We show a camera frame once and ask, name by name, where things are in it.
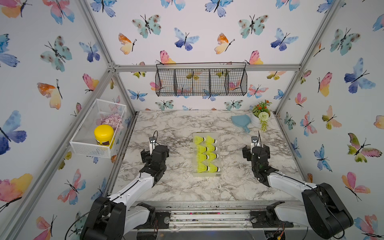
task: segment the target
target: badminton shuttlecock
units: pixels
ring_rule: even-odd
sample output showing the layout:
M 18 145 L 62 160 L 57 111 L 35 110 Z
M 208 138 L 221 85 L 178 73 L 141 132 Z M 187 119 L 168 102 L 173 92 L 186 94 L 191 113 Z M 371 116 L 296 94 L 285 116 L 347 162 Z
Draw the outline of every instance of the badminton shuttlecock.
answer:
M 209 159 L 209 156 L 201 154 L 201 153 L 198 153 L 196 155 L 196 159 L 197 159 L 198 162 L 202 162 L 202 161 L 205 161 L 205 160 Z
M 203 146 L 201 146 L 201 145 L 196 145 L 196 148 L 197 148 L 197 152 L 198 153 L 203 153 L 203 152 L 206 152 L 207 151 L 207 147 L 203 147 Z
M 197 172 L 205 172 L 208 171 L 208 167 L 199 162 L 199 165 L 197 166 Z
M 207 158 L 208 161 L 212 161 L 215 158 L 217 158 L 217 154 L 212 153 L 212 152 L 207 152 L 207 156 L 208 156 L 208 158 Z
M 219 167 L 216 167 L 215 165 L 213 165 L 212 163 L 210 163 L 208 165 L 208 171 L 209 172 L 220 172 L 220 168 Z
M 208 152 L 213 152 L 213 151 L 216 151 L 217 150 L 217 147 L 211 145 L 211 144 L 207 144 L 207 151 Z

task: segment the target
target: white marble surface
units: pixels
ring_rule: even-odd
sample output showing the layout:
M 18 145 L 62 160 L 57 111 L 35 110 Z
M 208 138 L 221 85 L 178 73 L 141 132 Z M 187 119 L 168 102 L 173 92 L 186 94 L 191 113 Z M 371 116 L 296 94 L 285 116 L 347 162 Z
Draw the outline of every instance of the white marble surface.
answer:
M 141 111 L 113 193 L 134 179 L 144 166 L 140 152 L 149 149 L 148 138 L 157 130 L 157 141 L 170 149 L 167 170 L 138 201 L 295 200 L 280 190 L 264 186 L 253 176 L 251 162 L 243 158 L 242 148 L 250 146 L 250 137 L 256 136 L 258 129 L 249 124 L 251 132 L 246 134 L 231 121 L 231 116 L 243 114 L 250 114 L 250 111 Z M 219 133 L 221 177 L 192 176 L 194 132 Z M 268 131 L 260 134 L 262 143 L 270 147 L 270 165 L 284 174 L 302 179 L 273 116 Z

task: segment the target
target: wall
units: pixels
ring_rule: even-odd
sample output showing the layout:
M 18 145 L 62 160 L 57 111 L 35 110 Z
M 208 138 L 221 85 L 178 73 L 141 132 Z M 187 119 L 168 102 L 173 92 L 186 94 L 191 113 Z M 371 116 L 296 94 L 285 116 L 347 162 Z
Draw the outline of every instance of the wall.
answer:
M 384 181 L 382 174 L 384 163 L 383 156 L 381 156 L 381 152 L 384 151 L 384 130 L 381 116 L 384 115 L 381 93 L 381 89 L 384 87 L 381 71 L 384 61 L 381 47 L 384 37 L 384 31 L 382 31 L 383 9 L 384 2 L 380 0 L 351 0 L 340 8 L 321 40 L 322 48 L 325 49 L 313 57 L 306 66 L 308 70 L 312 70 L 311 74 L 303 84 L 300 84 L 300 79 L 297 80 L 289 95 L 290 100 L 285 103 L 280 112 L 282 125 L 284 125 L 286 112 L 296 122 L 292 130 L 289 130 L 288 125 L 284 125 L 284 131 L 290 142 L 294 142 L 297 138 L 298 150 L 301 154 L 301 157 L 297 159 L 303 167 L 305 175 L 312 174 L 314 183 L 331 184 L 355 220 L 355 225 L 346 230 L 347 239 L 363 239 L 364 237 L 364 239 L 368 239 L 369 237 L 362 235 L 367 231 L 378 235 L 383 234 L 380 230 L 384 227 L 384 211 L 382 210 L 384 191 L 381 184 Z M 340 50 L 331 52 L 335 31 L 341 29 L 345 34 L 346 27 L 351 29 L 348 34 L 358 33 L 360 38 L 358 39 L 358 36 L 355 35 L 351 49 L 344 55 Z M 329 94 L 318 93 L 319 84 L 316 79 L 320 78 L 323 81 L 328 72 L 332 73 Z M 360 77 L 362 73 L 367 75 L 351 84 L 351 81 Z M 354 89 L 351 86 L 356 83 L 359 86 L 356 85 L 356 92 L 353 93 Z M 321 88 L 325 93 L 326 84 L 321 85 Z M 307 97 L 307 100 L 301 104 L 303 108 L 295 103 L 298 93 L 301 93 L 301 97 Z M 332 106 L 333 114 L 335 114 L 333 120 L 340 123 L 339 126 L 333 122 L 336 127 L 333 125 L 331 129 L 326 128 L 326 117 L 326 121 L 323 120 L 329 106 Z M 304 128 L 300 126 L 300 122 L 307 112 L 310 112 L 310 120 L 314 120 L 311 125 L 317 131 L 313 134 L 309 133 L 309 136 L 304 135 Z M 349 133 L 353 133 L 359 143 L 352 144 Z M 355 160 L 358 160 L 359 157 L 354 156 L 353 153 L 348 154 L 350 149 L 355 150 L 354 147 L 349 149 L 347 145 L 355 145 L 359 149 L 364 142 L 370 146 L 367 146 L 368 149 L 365 151 L 360 150 L 357 156 L 366 159 L 367 162 L 356 162 Z M 325 154 L 321 156 L 319 153 L 320 158 L 316 157 L 314 152 L 319 151 L 322 145 Z M 322 170 L 318 168 L 318 164 L 323 166 L 318 161 L 321 158 L 327 158 L 325 161 L 331 171 L 325 167 Z M 356 192 L 357 196 L 348 189 L 346 184 Z M 366 228 L 363 230 L 366 232 L 359 229 L 359 226 L 362 228 L 364 225 Z
M 83 42 L 93 46 L 95 39 L 88 30 L 76 1 L 64 2 L 69 4 L 61 6 L 67 14 L 63 18 L 57 17 L 61 13 L 57 11 L 55 1 L 33 1 L 32 5 L 25 5 L 22 17 L 14 14 L 20 12 L 20 5 L 6 6 L 6 2 L 17 4 L 18 1 L 2 1 L 0 13 L 0 126 L 11 139 L 9 142 L 0 134 L 0 206 L 28 192 L 28 187 L 39 176 L 45 161 L 50 159 L 76 119 L 72 114 L 76 115 L 76 110 L 79 109 L 76 108 L 77 103 L 87 103 L 92 92 L 85 91 L 89 88 L 83 75 L 88 74 L 91 78 L 99 79 L 106 69 L 106 62 L 100 51 L 97 53 L 100 53 L 101 58 L 89 62 L 87 53 L 79 45 L 79 42 Z M 58 36 L 62 36 L 63 45 L 70 52 L 69 54 L 67 49 L 59 51 L 66 56 L 63 66 L 58 64 L 60 70 L 40 59 L 43 53 L 46 58 L 49 56 L 45 51 L 52 52 L 55 58 L 53 50 L 44 45 L 49 46 L 49 42 L 54 47 Z M 66 168 L 61 171 L 65 172 L 66 177 L 74 174 L 72 170 L 67 173 Z M 22 200 L 12 202 L 2 210 L 0 232 L 21 202 Z M 44 217 L 49 221 L 52 216 Z

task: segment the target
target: blue butterfly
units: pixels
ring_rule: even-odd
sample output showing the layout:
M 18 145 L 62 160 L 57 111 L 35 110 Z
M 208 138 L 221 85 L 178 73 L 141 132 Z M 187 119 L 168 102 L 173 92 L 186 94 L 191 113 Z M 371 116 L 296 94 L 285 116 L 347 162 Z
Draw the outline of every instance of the blue butterfly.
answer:
M 324 166 L 326 169 L 328 169 L 329 171 L 332 172 L 331 167 L 329 166 L 329 164 L 328 164 L 327 161 L 326 161 L 326 160 L 327 160 L 327 157 L 324 158 L 324 145 L 323 145 L 323 144 L 321 145 L 320 153 L 319 153 L 317 150 L 315 150 L 315 151 L 314 151 L 314 156 L 315 156 L 316 158 L 318 158 L 318 159 L 317 159 L 317 160 L 318 160 L 317 167 L 318 167 L 320 170 L 322 170 L 322 169 L 323 169 L 323 166 Z
M 348 91 L 350 93 L 356 93 L 358 91 L 358 86 L 360 86 L 361 89 L 371 89 L 376 86 L 375 83 L 369 81 L 366 78 L 363 78 L 364 75 L 367 75 L 369 73 L 362 72 L 363 67 L 363 61 L 362 58 L 359 58 L 356 65 L 353 67 L 353 73 L 346 73 L 344 77 L 344 81 L 346 83 L 351 83 L 351 85 L 348 88 Z
M 204 91 L 204 96 L 203 96 L 203 99 L 210 99 L 211 101 L 215 101 L 216 100 L 216 96 L 218 96 L 217 94 L 210 94 L 207 90 L 203 89 Z
M 15 110 L 11 116 L 5 121 L 3 127 L 0 127 L 0 155 L 10 150 L 9 142 L 15 143 L 24 142 L 26 138 L 25 131 L 15 131 L 21 126 L 21 115 L 19 111 Z
M 276 95 L 276 96 L 273 97 L 274 99 L 281 99 L 281 98 L 284 96 L 283 91 L 280 90 L 280 89 L 277 89 L 277 94 L 278 94 L 278 95 Z
M 93 58 L 95 58 L 96 61 L 100 60 L 100 55 L 96 53 L 98 51 L 96 44 L 91 46 L 90 43 L 87 45 L 85 43 L 79 42 L 79 45 L 84 50 L 85 53 L 88 53 L 88 57 L 87 57 L 88 62 L 92 63 Z
M 295 151 L 296 156 L 301 158 L 301 154 L 300 154 L 300 152 L 298 150 L 299 146 L 297 145 L 297 137 L 295 137 L 295 140 L 293 141 L 293 143 L 291 143 L 291 146 L 292 146 L 293 150 Z
M 9 51 L 9 49 L 7 49 L 8 41 L 8 34 L 0 35 L 0 61 L 7 64 L 8 66 L 16 67 L 19 63 L 17 57 L 8 53 L 4 53 L 6 51 Z
M 148 94 L 148 93 L 140 93 L 140 92 L 135 93 L 134 91 L 131 91 L 129 89 L 128 89 L 128 91 L 132 94 L 132 96 L 130 96 L 131 99 L 133 99 L 133 100 L 138 99 L 142 102 L 145 101 L 144 97 Z
M 271 43 L 271 47 L 276 48 L 277 46 L 279 46 L 280 51 L 286 50 L 287 44 L 291 44 L 299 38 L 298 36 L 287 38 L 289 34 L 290 33 L 284 35 L 283 31 L 280 28 L 278 28 L 276 30 L 276 36 L 275 36 L 277 40 Z
M 107 179 L 103 179 L 101 187 L 99 186 L 98 191 L 91 197 L 91 200 L 96 200 L 98 197 L 101 197 L 107 188 Z
M 166 108 L 169 108 L 169 109 L 172 109 L 173 108 L 173 100 L 169 100 L 169 101 L 161 101 L 161 102 L 155 102 L 159 108 L 164 111 Z
M 181 48 L 182 46 L 185 46 L 185 49 L 187 51 L 192 50 L 191 43 L 196 43 L 199 40 L 199 36 L 191 36 L 188 38 L 189 33 L 182 33 L 178 28 L 175 28 L 176 37 L 179 39 L 177 42 L 175 42 L 176 47 Z
M 111 7 L 112 5 L 115 4 L 115 2 L 117 2 L 117 0 L 94 0 L 94 1 L 95 1 L 94 3 L 91 3 L 91 7 L 93 11 L 98 12 L 100 11 L 101 8 L 103 8 L 101 12 L 104 12 L 104 9 L 105 9 L 105 12 L 108 14 L 108 16 L 110 17 L 116 16 L 115 11 L 113 11 Z
M 236 109 L 239 109 L 241 107 L 241 103 L 243 102 L 243 100 L 239 100 L 239 101 L 232 101 L 232 102 L 225 102 L 224 104 L 226 105 L 226 108 L 227 110 L 231 110 L 232 108 L 236 108 Z
M 223 7 L 226 7 L 231 2 L 233 2 L 233 0 L 211 0 L 210 3 L 207 3 L 205 5 L 205 10 L 207 12 L 210 12 L 215 9 L 214 12 L 217 10 L 217 14 L 219 17 L 225 17 L 226 11 Z
M 330 49 L 331 52 L 333 52 L 337 48 L 337 50 L 340 49 L 340 54 L 344 55 L 349 50 L 351 50 L 352 43 L 357 42 L 360 39 L 360 34 L 358 33 L 348 34 L 350 30 L 351 29 L 347 31 L 347 28 L 345 29 L 344 37 L 343 37 L 343 31 L 341 29 L 337 29 L 335 31 L 335 39 L 332 41 L 331 49 Z
M 160 34 L 161 26 L 157 23 L 160 21 L 159 15 L 153 15 L 148 19 L 148 21 L 147 21 L 147 16 L 144 15 L 144 17 L 142 18 L 144 19 L 145 23 L 140 19 L 134 19 L 132 20 L 132 23 L 133 25 L 135 25 L 135 27 L 138 28 L 137 31 L 140 33 L 141 36 L 143 36 L 143 38 L 148 37 L 148 31 L 149 31 L 149 34 L 151 34 L 151 31 L 156 35 Z

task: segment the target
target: pink butterfly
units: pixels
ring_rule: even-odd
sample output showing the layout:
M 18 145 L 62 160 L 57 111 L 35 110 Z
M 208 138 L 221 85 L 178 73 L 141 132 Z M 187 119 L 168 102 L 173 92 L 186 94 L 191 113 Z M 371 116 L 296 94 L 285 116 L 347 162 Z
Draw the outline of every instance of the pink butterfly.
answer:
M 366 186 L 359 185 L 355 187 L 356 174 L 354 174 L 353 172 L 349 172 L 347 176 L 343 175 L 341 178 L 343 179 L 343 183 L 345 184 L 346 188 L 348 188 L 356 196 L 357 201 L 359 201 L 360 199 L 356 194 L 357 192 L 371 193 L 371 190 Z
M 305 101 L 307 101 L 307 97 L 303 97 L 303 99 L 301 99 L 301 93 L 298 93 L 297 97 L 295 98 L 296 105 L 299 105 L 301 108 L 303 108 L 302 104 Z
M 70 188 L 62 192 L 57 197 L 57 199 L 63 202 L 66 202 L 69 198 L 70 204 L 75 205 L 79 201 L 79 199 L 77 198 L 77 194 L 79 193 L 80 190 L 83 190 L 85 188 L 85 183 L 86 183 L 85 180 L 80 181 L 80 178 L 81 178 L 80 170 L 77 169 L 76 173 L 73 176 L 72 184 L 70 184 L 68 180 L 67 180 L 68 183 L 65 183 L 66 185 L 69 185 Z
M 265 92 L 266 90 L 268 90 L 268 88 L 260 88 L 261 85 L 259 85 L 257 88 L 255 88 L 255 86 L 253 86 L 252 84 L 249 86 L 249 93 L 247 93 L 247 97 L 252 97 L 253 95 L 255 95 L 256 98 L 261 98 L 263 92 Z
M 309 133 L 317 133 L 317 130 L 316 128 L 311 124 L 314 122 L 314 120 L 312 119 L 311 121 L 310 120 L 310 113 L 308 112 L 307 114 L 304 115 L 304 119 L 301 120 L 300 122 L 300 126 L 304 127 L 304 135 L 305 136 L 309 136 Z
M 52 235 L 52 225 L 53 225 L 53 221 L 56 219 L 56 217 L 55 217 L 55 215 L 52 217 L 51 224 L 49 224 L 43 217 L 38 217 L 36 219 L 37 228 L 38 229 L 42 229 L 42 230 L 46 229 L 46 230 L 43 231 L 37 237 L 35 237 L 33 240 L 49 240 L 51 237 L 53 237 L 53 235 Z

